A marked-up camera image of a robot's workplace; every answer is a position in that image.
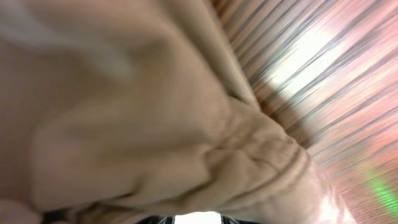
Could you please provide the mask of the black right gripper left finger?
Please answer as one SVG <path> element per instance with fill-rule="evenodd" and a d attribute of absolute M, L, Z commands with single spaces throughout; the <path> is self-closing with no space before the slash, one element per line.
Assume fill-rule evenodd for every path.
<path fill-rule="evenodd" d="M 151 216 L 147 217 L 137 224 L 174 224 L 175 217 Z"/>

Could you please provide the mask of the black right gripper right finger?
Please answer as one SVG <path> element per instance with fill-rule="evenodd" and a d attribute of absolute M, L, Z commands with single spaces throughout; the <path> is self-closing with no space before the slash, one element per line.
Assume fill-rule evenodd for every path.
<path fill-rule="evenodd" d="M 221 224 L 257 224 L 257 223 L 242 221 L 242 220 L 238 220 L 235 218 L 231 218 L 231 217 L 222 215 L 221 216 Z"/>

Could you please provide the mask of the beige khaki shorts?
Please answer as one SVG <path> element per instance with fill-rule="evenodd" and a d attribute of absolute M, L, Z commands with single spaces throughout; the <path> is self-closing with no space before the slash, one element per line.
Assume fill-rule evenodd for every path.
<path fill-rule="evenodd" d="M 209 1 L 1 2 L 1 222 L 353 223 Z"/>

